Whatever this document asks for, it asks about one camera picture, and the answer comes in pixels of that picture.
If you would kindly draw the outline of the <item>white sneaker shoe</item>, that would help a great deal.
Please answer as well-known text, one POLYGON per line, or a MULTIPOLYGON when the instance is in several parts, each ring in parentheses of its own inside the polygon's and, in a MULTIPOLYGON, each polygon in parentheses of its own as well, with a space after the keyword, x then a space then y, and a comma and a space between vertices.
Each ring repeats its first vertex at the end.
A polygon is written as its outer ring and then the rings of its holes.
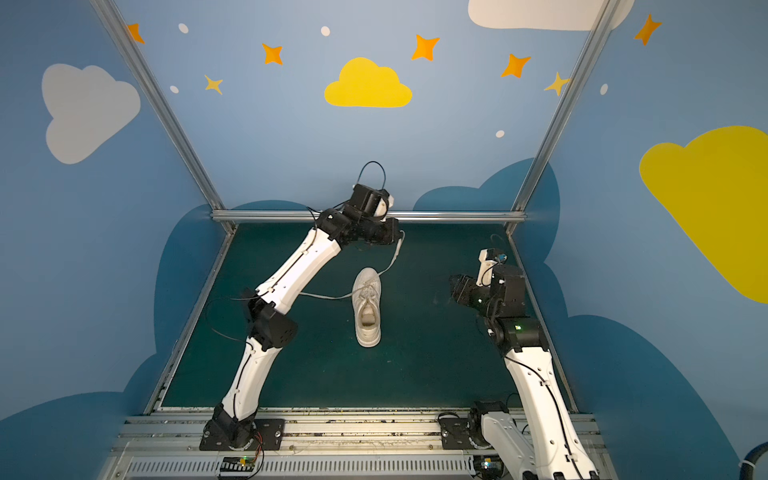
POLYGON ((381 340, 381 292, 379 274, 367 267, 359 272, 352 289, 355 334, 358 343, 372 348, 381 340))

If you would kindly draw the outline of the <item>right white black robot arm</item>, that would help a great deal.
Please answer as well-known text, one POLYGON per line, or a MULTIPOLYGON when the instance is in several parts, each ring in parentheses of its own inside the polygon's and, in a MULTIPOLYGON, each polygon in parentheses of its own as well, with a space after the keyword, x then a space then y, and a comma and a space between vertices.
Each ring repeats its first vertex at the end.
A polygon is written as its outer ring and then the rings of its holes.
POLYGON ((598 479, 557 385, 551 347, 539 320, 526 314, 522 269, 495 264, 480 277, 453 275, 451 297, 476 310, 512 377, 529 435, 506 406, 478 402, 470 412, 473 440, 496 452, 514 479, 598 479))

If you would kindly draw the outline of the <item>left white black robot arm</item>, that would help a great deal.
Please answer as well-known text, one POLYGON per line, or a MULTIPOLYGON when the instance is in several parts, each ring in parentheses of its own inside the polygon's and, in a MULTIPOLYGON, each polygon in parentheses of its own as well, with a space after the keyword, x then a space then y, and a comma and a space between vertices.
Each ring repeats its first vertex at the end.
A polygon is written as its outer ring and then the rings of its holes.
POLYGON ((247 319, 244 352, 232 384, 205 424, 202 451, 256 448, 256 414, 270 369, 298 332, 288 317, 308 283, 351 242, 400 246, 404 232, 395 217, 357 214, 349 206, 323 211, 305 239, 267 280, 242 298, 247 319))

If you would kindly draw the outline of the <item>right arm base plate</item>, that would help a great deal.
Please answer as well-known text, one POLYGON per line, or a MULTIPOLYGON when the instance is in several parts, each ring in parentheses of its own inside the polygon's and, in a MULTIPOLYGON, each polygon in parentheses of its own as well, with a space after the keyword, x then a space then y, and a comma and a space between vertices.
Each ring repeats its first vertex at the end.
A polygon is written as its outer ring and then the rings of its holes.
POLYGON ((504 450, 512 445, 526 444, 512 416, 503 411, 474 414, 467 418, 448 413, 439 414, 437 423, 444 450, 487 450, 497 447, 504 450))

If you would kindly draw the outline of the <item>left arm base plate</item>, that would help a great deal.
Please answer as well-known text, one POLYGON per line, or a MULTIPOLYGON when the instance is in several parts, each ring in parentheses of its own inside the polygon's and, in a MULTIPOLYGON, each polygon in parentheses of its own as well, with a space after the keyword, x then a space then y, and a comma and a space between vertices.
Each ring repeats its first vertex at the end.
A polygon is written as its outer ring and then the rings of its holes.
POLYGON ((223 420, 206 423, 199 443, 200 451, 277 451, 285 429, 284 419, 251 419, 226 424, 223 420))

